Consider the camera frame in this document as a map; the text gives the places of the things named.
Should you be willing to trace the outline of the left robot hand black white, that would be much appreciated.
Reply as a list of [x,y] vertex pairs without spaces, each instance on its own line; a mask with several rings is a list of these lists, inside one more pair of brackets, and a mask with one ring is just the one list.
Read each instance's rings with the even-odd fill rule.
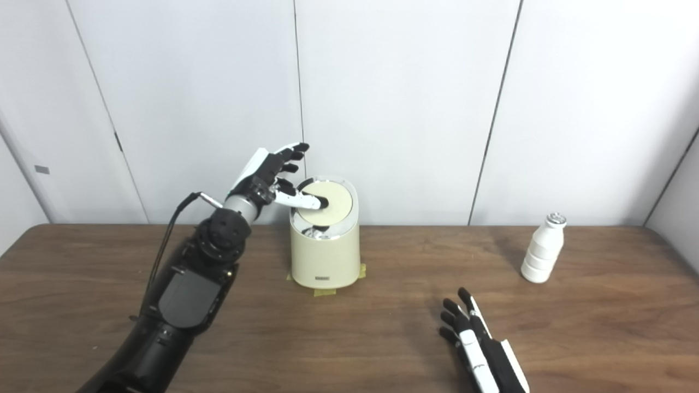
[[310,145],[304,142],[285,145],[270,152],[259,148],[247,162],[224,200],[225,209],[233,209],[234,198],[240,198],[254,206],[257,211],[276,203],[295,209],[319,211],[329,207],[329,199],[299,190],[281,174],[297,172],[296,161],[304,159]]

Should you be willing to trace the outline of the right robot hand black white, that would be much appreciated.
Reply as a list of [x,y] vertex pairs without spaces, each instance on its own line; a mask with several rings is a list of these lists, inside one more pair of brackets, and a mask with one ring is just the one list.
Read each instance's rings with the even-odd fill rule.
[[474,296],[459,288],[461,303],[446,298],[439,334],[456,350],[475,392],[529,392],[529,382],[508,340],[493,338]]

